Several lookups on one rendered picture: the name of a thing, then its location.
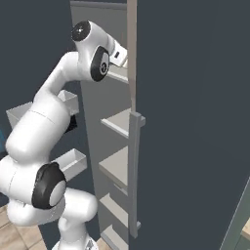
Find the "grey fridge body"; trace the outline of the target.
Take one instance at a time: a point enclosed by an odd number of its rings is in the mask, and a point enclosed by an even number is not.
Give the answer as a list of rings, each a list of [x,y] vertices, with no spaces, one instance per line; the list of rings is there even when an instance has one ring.
[[[126,0],[124,3],[70,3],[73,23],[84,20],[96,23],[128,51],[129,60],[123,66],[127,69],[127,83],[107,75],[100,83],[81,83],[94,188],[99,200],[100,233],[110,226],[104,220],[100,205],[100,199],[108,193],[128,213],[129,219],[128,186],[123,189],[116,185],[100,170],[99,163],[129,144],[129,138],[109,129],[101,120],[128,108],[136,112],[137,5],[138,0]]]

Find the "grey-green cupboard panel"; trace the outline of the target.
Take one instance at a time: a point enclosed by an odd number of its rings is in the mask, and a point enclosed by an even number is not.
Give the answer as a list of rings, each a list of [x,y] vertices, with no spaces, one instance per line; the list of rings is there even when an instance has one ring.
[[[238,205],[232,216],[229,228],[224,237],[220,250],[234,250],[240,233],[250,218],[250,178],[242,192]]]

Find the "dark grey freezer door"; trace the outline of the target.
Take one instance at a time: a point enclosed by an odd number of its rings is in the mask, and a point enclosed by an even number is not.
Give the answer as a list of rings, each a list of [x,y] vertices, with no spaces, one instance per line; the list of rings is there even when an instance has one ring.
[[[64,54],[74,52],[70,0],[0,0],[0,127],[8,109],[33,99]],[[81,81],[69,81],[62,90],[82,94]],[[83,120],[64,132],[49,160],[85,146]]]

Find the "small white door bin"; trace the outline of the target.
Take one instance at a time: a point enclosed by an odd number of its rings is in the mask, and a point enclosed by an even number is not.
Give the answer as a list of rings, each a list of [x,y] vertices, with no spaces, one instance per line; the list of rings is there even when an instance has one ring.
[[[86,155],[75,148],[54,159],[54,162],[59,164],[67,181],[72,180],[87,169]]]

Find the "dark grey fridge door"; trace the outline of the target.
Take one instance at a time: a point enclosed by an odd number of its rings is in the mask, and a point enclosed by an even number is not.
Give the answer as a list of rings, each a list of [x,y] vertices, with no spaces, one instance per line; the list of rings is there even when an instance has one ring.
[[[250,177],[250,0],[138,0],[131,250],[219,250]]]

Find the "grey fridge shelf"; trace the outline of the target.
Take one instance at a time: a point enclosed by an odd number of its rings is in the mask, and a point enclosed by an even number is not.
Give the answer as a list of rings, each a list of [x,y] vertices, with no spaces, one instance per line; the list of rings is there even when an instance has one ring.
[[[128,82],[127,69],[123,67],[112,65],[108,70],[107,76],[124,83]]]
[[[120,188],[128,186],[128,147],[115,152],[99,163],[100,170]]]
[[[112,250],[129,250],[128,229],[124,226],[110,225],[101,233],[101,237]]]
[[[128,228],[128,213],[106,194],[100,199],[101,211],[107,224],[118,224]]]
[[[103,118],[101,122],[109,129],[113,130],[114,132],[128,139],[130,112],[131,112],[130,108],[125,109],[108,118]]]

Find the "large white door bin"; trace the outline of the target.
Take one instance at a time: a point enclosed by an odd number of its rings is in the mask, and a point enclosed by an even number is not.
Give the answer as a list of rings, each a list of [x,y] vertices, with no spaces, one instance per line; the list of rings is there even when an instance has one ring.
[[[66,107],[70,111],[70,123],[66,130],[67,132],[69,132],[77,127],[75,115],[79,112],[78,97],[75,94],[68,92],[67,90],[61,90],[59,93],[59,98],[65,103]],[[31,105],[32,102],[29,102],[8,109],[6,111],[6,114],[8,116],[12,128],[14,128],[17,125],[21,117],[30,109]]]

